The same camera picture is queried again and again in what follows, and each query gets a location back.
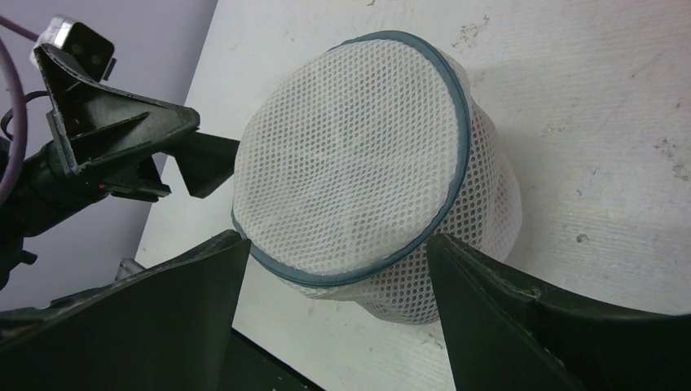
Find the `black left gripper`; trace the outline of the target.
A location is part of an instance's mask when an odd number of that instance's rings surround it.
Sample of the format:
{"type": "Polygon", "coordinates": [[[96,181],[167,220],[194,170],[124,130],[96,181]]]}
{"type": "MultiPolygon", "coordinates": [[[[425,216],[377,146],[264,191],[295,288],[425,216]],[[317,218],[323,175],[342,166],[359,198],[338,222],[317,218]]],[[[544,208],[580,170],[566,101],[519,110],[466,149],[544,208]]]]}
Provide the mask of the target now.
{"type": "Polygon", "coordinates": [[[37,255],[24,239],[40,235],[108,196],[156,202],[170,194],[153,155],[196,131],[199,113],[103,85],[49,44],[34,50],[52,109],[53,140],[24,160],[1,203],[1,285],[37,255]]]}

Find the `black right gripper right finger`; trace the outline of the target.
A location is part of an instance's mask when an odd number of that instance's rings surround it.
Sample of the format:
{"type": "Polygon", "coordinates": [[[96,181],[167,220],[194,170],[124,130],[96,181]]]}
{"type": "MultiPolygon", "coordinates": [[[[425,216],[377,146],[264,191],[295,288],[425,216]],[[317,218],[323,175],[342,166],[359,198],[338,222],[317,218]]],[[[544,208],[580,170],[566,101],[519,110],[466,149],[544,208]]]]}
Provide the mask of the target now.
{"type": "Polygon", "coordinates": [[[446,234],[426,245],[458,390],[687,390],[690,317],[584,297],[446,234]]]}

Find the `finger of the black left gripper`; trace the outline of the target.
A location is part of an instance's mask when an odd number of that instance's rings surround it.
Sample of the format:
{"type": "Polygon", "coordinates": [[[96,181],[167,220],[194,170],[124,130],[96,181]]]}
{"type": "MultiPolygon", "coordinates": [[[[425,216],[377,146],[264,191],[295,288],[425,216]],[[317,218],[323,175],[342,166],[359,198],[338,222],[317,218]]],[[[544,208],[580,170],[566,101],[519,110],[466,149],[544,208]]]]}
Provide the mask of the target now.
{"type": "Polygon", "coordinates": [[[190,196],[203,199],[213,193],[235,170],[239,140],[193,132],[172,147],[190,196]]]}

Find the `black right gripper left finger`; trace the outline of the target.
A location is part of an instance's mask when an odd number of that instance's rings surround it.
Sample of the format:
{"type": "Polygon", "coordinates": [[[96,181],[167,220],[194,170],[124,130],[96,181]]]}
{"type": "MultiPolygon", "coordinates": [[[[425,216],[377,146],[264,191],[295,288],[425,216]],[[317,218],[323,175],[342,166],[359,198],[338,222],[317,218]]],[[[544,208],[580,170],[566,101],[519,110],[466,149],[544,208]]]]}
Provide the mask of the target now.
{"type": "Polygon", "coordinates": [[[2,389],[215,390],[250,247],[224,231],[108,286],[2,312],[2,389]]]}

